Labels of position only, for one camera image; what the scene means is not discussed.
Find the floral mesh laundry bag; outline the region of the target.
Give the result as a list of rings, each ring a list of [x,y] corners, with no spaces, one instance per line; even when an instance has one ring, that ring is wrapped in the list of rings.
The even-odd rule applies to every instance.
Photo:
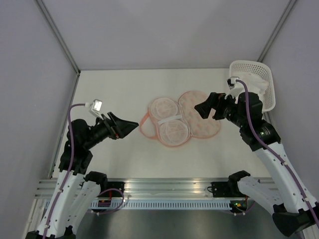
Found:
[[[194,109],[207,97],[206,93],[195,90],[185,92],[177,101],[169,97],[154,99],[140,121],[140,132],[168,147],[181,146],[191,137],[214,137],[221,129],[221,123],[214,119],[202,119]]]

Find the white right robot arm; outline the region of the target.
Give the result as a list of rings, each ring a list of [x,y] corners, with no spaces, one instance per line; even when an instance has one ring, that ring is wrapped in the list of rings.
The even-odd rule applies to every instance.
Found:
[[[257,183],[242,170],[229,176],[227,190],[238,197],[247,195],[272,216],[286,237],[319,223],[319,202],[294,170],[274,127],[262,118],[263,104],[255,93],[241,93],[236,99],[225,93],[210,93],[195,110],[203,119],[227,119],[240,128],[242,140],[257,155],[277,186],[278,194]]]

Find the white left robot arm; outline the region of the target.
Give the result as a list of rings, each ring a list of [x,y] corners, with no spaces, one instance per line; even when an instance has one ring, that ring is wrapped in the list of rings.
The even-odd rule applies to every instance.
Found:
[[[90,204],[110,191],[107,175],[87,172],[93,158],[90,151],[103,140],[123,139],[139,126],[116,117],[112,112],[96,118],[93,126],[85,120],[71,121],[60,158],[59,173],[49,206],[28,239],[74,239]]]

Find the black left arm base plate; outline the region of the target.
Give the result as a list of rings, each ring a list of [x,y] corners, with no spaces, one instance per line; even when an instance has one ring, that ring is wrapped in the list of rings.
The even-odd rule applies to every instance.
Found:
[[[125,190],[125,182],[123,181],[110,181],[108,182],[106,187],[101,189],[101,193],[99,194],[99,198],[116,198],[122,197]]]

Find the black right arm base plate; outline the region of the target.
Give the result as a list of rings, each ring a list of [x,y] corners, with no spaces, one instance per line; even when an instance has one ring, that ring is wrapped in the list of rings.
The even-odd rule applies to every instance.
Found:
[[[231,191],[228,182],[215,181],[211,182],[211,191],[214,198],[236,198],[241,197],[240,194]]]

